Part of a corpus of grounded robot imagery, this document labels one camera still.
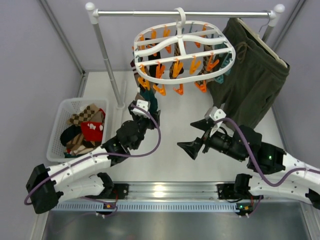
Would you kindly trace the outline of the teal sock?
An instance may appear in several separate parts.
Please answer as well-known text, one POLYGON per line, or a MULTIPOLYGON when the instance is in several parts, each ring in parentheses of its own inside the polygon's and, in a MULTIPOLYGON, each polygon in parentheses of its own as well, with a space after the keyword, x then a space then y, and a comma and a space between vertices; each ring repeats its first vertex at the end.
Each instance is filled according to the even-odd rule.
POLYGON ((148 110, 152 117, 154 119, 159 119, 161 111, 158 109, 158 100, 155 97, 155 93, 153 92, 153 90, 141 89, 139 94, 144 101, 149 102, 148 110))

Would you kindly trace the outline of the red sock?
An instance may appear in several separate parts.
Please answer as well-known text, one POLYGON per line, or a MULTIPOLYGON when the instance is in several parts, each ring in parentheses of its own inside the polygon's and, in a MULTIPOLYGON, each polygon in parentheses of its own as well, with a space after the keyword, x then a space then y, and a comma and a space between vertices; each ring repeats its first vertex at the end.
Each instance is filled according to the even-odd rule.
POLYGON ((101 142, 104 125, 102 122, 86 121, 80 124, 84 139, 88 142, 101 142))

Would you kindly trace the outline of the white oval clip hanger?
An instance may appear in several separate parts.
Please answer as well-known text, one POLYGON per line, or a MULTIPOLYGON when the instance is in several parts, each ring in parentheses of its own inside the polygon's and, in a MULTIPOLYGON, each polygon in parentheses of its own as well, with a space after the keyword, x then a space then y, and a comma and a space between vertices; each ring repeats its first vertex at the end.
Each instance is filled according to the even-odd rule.
POLYGON ((184 84, 194 83, 202 92, 209 80, 220 80, 236 60, 236 50, 215 25, 187 20, 178 7, 176 20, 149 27, 133 42, 137 85, 166 95, 166 86, 183 94, 184 84))

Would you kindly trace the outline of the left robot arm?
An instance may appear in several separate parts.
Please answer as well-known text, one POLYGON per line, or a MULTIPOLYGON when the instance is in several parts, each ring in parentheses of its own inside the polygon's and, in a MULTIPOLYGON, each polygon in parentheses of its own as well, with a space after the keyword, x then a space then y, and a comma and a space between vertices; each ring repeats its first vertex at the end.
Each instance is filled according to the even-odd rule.
POLYGON ((95 149, 57 165, 35 166, 25 186, 24 205, 32 206, 36 214, 43 214, 72 199, 108 198, 114 183, 106 169, 129 158, 147 157, 160 146, 161 111, 151 111, 145 100, 133 101, 128 111, 132 119, 122 123, 114 137, 95 149), (147 130, 157 130, 156 146, 146 153, 131 154, 131 150, 139 148, 147 130))

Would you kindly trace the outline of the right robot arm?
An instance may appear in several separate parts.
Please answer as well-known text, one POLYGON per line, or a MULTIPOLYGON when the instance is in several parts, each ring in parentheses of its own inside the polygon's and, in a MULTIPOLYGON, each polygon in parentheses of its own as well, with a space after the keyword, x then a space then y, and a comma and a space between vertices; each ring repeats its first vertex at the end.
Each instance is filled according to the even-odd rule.
POLYGON ((262 141, 262 135, 241 125, 233 135, 212 120, 202 119, 191 126, 204 132, 193 141, 179 142, 193 160, 199 151, 213 149, 239 162, 247 161, 247 173, 236 175, 233 183, 218 185, 220 200, 287 198, 320 208, 320 170, 294 158, 284 149, 262 141))

